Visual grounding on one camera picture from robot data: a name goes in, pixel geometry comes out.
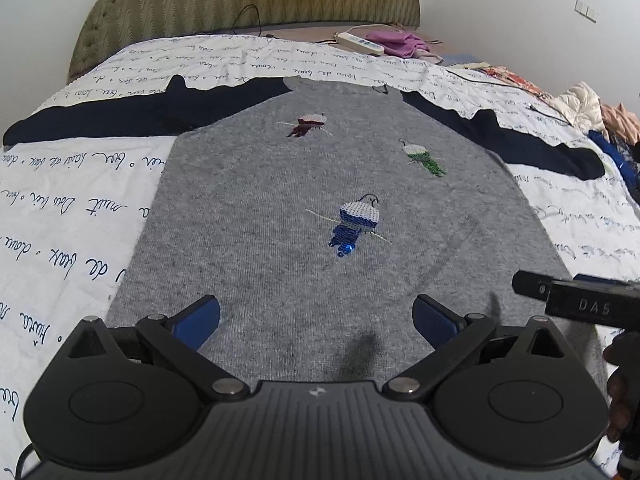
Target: white power strip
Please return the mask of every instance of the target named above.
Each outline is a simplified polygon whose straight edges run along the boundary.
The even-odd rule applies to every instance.
[[[361,54],[375,54],[376,56],[382,56],[385,53],[385,48],[377,43],[372,43],[369,40],[363,40],[348,32],[341,32],[335,37],[335,41],[341,45],[348,46],[351,50],[360,52]]]

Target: gray knit fabric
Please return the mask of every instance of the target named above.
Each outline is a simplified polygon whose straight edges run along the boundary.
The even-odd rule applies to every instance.
[[[200,352],[251,386],[382,383],[432,351],[412,325],[417,294],[509,325],[543,313],[512,292],[513,273],[568,273],[499,160],[399,92],[286,83],[292,92],[178,137],[108,324],[213,294],[220,327]],[[305,114],[324,115],[325,129],[287,137],[281,123]],[[339,258],[340,207],[367,193],[376,235]],[[371,212],[369,198],[347,209]],[[602,387],[593,328],[558,324]]]

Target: wall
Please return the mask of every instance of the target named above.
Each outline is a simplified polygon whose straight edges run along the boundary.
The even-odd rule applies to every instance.
[[[640,116],[640,0],[420,0],[422,29],[558,94],[586,81]]]
[[[0,135],[66,84],[96,0],[0,0]]]

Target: purple cloth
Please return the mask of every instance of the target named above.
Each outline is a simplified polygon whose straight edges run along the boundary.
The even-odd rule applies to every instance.
[[[413,57],[417,48],[430,51],[429,45],[410,32],[374,30],[365,39],[385,47],[385,54],[390,56]]]

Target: bed sheet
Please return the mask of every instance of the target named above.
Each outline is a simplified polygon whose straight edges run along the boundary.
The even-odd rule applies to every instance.
[[[502,126],[549,144],[591,148],[606,168],[598,180],[583,182],[527,166],[510,165],[510,171],[571,273],[625,280],[640,276],[640,211],[608,156],[574,128],[531,110],[535,104],[545,114],[558,116],[536,98],[487,84],[491,78],[473,71],[255,36],[165,38],[124,49],[39,109],[161,92],[175,74],[200,89],[265,76],[388,84],[419,91],[463,117],[492,108]],[[0,277],[6,296],[0,298],[0,349],[5,356],[0,386],[6,392],[5,413],[0,413],[2,467],[12,469],[28,443],[22,403],[59,340],[85,314],[106,313],[172,141],[70,139],[18,145],[2,156],[0,207],[8,229],[0,233],[0,258],[2,268],[9,270]],[[65,202],[69,197],[73,202]],[[598,330],[608,344],[614,331]],[[604,442],[594,459],[609,473],[615,467],[615,450]]]

